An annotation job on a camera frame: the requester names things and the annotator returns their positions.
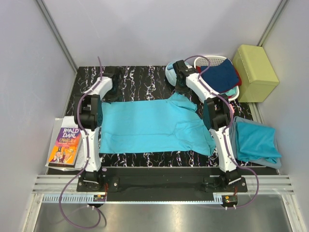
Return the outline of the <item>turquoise t-shirt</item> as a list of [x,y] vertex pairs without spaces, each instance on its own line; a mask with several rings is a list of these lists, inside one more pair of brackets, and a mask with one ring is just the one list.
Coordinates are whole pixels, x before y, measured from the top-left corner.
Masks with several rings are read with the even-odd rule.
[[197,105],[174,93],[168,99],[102,103],[100,152],[195,151],[212,155],[216,144]]

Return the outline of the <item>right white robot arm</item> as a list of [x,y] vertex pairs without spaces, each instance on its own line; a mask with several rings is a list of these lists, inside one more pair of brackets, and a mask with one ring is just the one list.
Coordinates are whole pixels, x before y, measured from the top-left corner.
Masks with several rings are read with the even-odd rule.
[[206,184],[212,189],[221,188],[223,191],[231,191],[241,180],[237,170],[237,162],[233,154],[229,139],[229,129],[232,126],[233,112],[228,97],[220,94],[207,84],[193,66],[186,65],[184,60],[178,60],[166,67],[167,79],[175,86],[179,93],[188,88],[204,102],[203,122],[216,143],[219,158],[219,168],[222,174],[214,180],[213,184]]

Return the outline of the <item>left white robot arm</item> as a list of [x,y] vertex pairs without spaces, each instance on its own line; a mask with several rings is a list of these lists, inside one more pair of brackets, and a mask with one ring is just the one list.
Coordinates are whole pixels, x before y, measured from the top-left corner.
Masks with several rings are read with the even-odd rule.
[[75,99],[74,122],[81,131],[84,149],[79,184],[87,184],[93,191],[100,191],[104,187],[98,149],[98,134],[103,122],[102,99],[107,94],[117,93],[120,76],[118,67],[106,67],[96,82]]

